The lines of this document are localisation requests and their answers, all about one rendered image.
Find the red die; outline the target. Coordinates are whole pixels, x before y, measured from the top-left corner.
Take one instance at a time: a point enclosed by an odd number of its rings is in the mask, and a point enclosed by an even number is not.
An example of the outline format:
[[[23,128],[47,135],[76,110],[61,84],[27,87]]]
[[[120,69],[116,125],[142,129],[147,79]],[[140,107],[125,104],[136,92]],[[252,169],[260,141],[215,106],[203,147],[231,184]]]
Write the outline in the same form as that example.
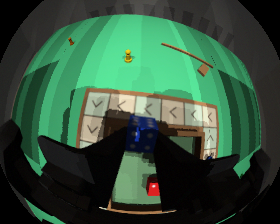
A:
[[[147,177],[147,185],[145,185],[148,196],[160,196],[159,184],[157,184],[157,177]]]

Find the blue die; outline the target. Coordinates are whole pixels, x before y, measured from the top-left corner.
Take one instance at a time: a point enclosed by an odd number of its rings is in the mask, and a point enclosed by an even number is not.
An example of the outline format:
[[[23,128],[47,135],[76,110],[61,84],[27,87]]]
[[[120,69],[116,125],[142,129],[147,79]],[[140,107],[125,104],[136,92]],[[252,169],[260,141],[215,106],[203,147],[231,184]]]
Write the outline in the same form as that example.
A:
[[[155,117],[133,116],[129,119],[125,151],[153,153],[159,128]]]

